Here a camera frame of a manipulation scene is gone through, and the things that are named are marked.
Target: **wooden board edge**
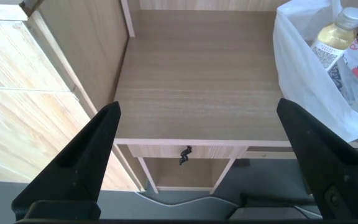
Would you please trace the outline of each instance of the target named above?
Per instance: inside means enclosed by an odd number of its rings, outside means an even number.
[[[126,145],[113,145],[113,153],[117,156],[129,177],[134,181],[136,187],[144,192],[147,188],[147,176],[138,159],[132,157]]]
[[[69,90],[78,99],[88,116],[92,118],[98,110],[83,88],[53,34],[50,32],[41,13],[39,11],[33,12],[31,18],[25,21],[24,24],[35,41],[40,45],[40,48],[50,60],[51,64],[55,67],[62,80],[66,83]]]
[[[143,158],[138,157],[137,159],[139,160],[139,162],[140,162],[140,164],[141,164],[141,166],[142,166],[142,168],[143,168],[143,170],[144,170],[144,172],[145,172],[145,174],[146,174],[146,176],[147,176],[147,178],[149,180],[149,183],[152,186],[154,192],[156,194],[158,194],[158,188],[155,186],[155,182],[153,180],[152,174],[150,173],[149,167],[147,167],[147,164],[146,164],[146,162],[144,161]]]
[[[26,21],[27,14],[20,4],[0,4],[0,21]]]
[[[137,139],[118,137],[115,142],[117,144],[138,145],[291,147],[289,141],[270,140]],[[350,142],[349,144],[358,149],[358,142]]]
[[[135,30],[132,23],[131,10],[129,10],[128,0],[121,0],[121,6],[122,11],[124,12],[129,37],[135,37]]]
[[[222,170],[222,172],[218,175],[218,179],[213,181],[213,185],[214,187],[211,189],[211,191],[209,192],[209,194],[213,194],[215,192],[215,190],[217,189],[217,187],[219,186],[219,184],[222,182],[224,176],[226,176],[227,172],[229,172],[229,169],[231,168],[231,166],[233,165],[234,161],[236,161],[236,159],[229,159],[229,161],[227,161],[227,164],[224,166],[224,169]],[[216,168],[212,168],[212,172],[219,172],[221,169],[216,170]]]
[[[296,159],[294,152],[247,151],[242,159]]]

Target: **gray floor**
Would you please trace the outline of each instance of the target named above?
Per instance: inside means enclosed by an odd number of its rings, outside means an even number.
[[[0,223],[12,223],[11,202],[25,184],[0,182]],[[240,193],[280,197],[291,200],[312,199],[306,193],[297,161],[238,160],[217,189],[215,196],[240,204]],[[160,192],[148,189],[144,195],[163,203],[180,203],[208,196],[208,192]],[[201,219],[223,220],[235,206],[215,199],[200,200],[178,207],[164,207],[132,192],[102,191],[98,204],[101,218],[114,219]],[[315,207],[308,209],[318,212]]]

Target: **wood grain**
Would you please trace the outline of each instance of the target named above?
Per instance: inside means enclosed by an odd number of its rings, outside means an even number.
[[[128,145],[134,157],[181,158],[180,154],[187,146]],[[198,159],[234,159],[245,153],[247,147],[239,146],[192,146],[189,158]]]
[[[27,15],[20,7],[23,0],[0,0],[0,20],[25,21]]]
[[[288,0],[140,0],[143,10],[276,11]],[[358,0],[342,0],[358,7]]]
[[[131,178],[137,187],[137,191],[145,191],[147,188],[147,176],[139,160],[132,156],[127,145],[114,145],[112,153],[118,158],[119,163],[125,169],[125,173]]]
[[[243,159],[296,159],[290,147],[250,147],[240,157]]]
[[[179,166],[177,159],[144,158],[148,166],[156,166],[152,178],[159,190],[211,190],[213,159],[190,159]]]
[[[66,83],[67,87],[72,90],[88,116],[92,118],[98,110],[94,107],[92,100],[76,76],[73,67],[68,62],[66,55],[63,53],[55,37],[51,33],[41,13],[35,11],[25,24],[40,48],[47,55],[50,63],[53,64],[63,81]]]
[[[88,121],[71,93],[0,91],[0,181],[32,180]]]
[[[274,18],[143,11],[117,87],[116,143],[289,146],[276,113]]]
[[[0,88],[68,88],[21,21],[0,21]]]
[[[143,191],[136,186],[134,180],[128,175],[125,167],[114,152],[110,153],[101,190]]]
[[[94,107],[112,102],[128,38],[119,0],[45,0],[39,12]]]

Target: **bottle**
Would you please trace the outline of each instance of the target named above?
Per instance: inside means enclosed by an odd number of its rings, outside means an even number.
[[[356,38],[355,28],[358,27],[358,8],[346,7],[335,22],[321,29],[317,39],[311,45],[326,71],[342,57],[346,49]]]

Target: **drawer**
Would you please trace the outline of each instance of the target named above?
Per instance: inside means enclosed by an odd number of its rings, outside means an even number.
[[[180,158],[187,146],[128,145],[134,157]],[[235,159],[246,152],[246,146],[191,146],[189,158]]]

